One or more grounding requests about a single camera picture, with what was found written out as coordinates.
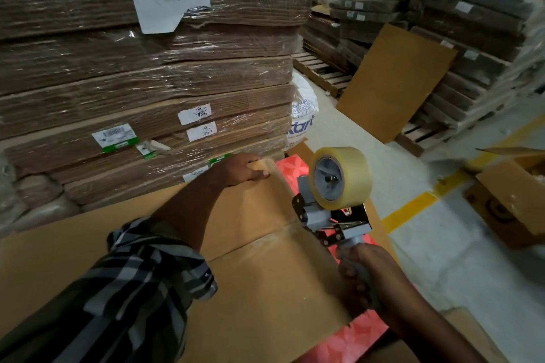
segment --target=concrete floor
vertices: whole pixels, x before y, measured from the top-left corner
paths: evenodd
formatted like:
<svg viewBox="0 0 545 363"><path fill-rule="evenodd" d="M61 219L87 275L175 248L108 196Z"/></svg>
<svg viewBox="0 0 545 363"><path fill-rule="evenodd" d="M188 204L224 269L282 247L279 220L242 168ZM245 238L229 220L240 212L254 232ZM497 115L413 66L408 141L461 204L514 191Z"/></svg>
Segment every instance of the concrete floor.
<svg viewBox="0 0 545 363"><path fill-rule="evenodd" d="M335 99L310 84L320 111L307 133L307 145L313 151L349 145L364 152L374 179L371 198L392 229L403 269L421 293L438 310L468 308L512 363L543 361L545 246L505 248L462 197L471 178L412 218L391 214L411 212L411 202L433 191L463 160L479 162L475 158L481 155L483 162L475 147L503 141L545 149L545 98L486 121L417 159L396 143L379 142L338 112Z"/></svg>

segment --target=white plastic bag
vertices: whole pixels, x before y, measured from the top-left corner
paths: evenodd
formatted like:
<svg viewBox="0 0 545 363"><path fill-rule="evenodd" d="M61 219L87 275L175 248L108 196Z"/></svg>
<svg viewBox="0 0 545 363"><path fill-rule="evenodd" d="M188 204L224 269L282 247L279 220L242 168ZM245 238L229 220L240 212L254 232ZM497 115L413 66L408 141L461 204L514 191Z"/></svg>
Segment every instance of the white plastic bag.
<svg viewBox="0 0 545 363"><path fill-rule="evenodd" d="M296 85L297 91L292 103L292 128L286 134L287 148L297 145L305 138L318 113L318 98L304 76L293 71L292 83Z"/></svg>

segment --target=hand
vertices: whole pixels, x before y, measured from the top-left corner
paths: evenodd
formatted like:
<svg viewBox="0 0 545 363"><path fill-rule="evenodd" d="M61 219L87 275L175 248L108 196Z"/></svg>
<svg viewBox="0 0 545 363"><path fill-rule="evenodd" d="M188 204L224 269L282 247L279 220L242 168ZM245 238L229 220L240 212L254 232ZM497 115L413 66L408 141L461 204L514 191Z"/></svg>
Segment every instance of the hand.
<svg viewBox="0 0 545 363"><path fill-rule="evenodd" d="M398 334L405 323L418 320L422 313L433 311L431 306L414 288L392 256L382 247L373 244L358 244L347 250L346 256L363 264L371 275L371 284L384 307L377 310L380 318ZM367 308L369 286L358 279L356 271L346 263L339 264L344 277L362 305Z"/></svg>
<svg viewBox="0 0 545 363"><path fill-rule="evenodd" d="M238 185L246 181L259 181L269 177L268 171L253 170L248 167L250 162L260 160L254 154L233 154L215 164L210 170L215 171L224 181L226 187Z"/></svg>

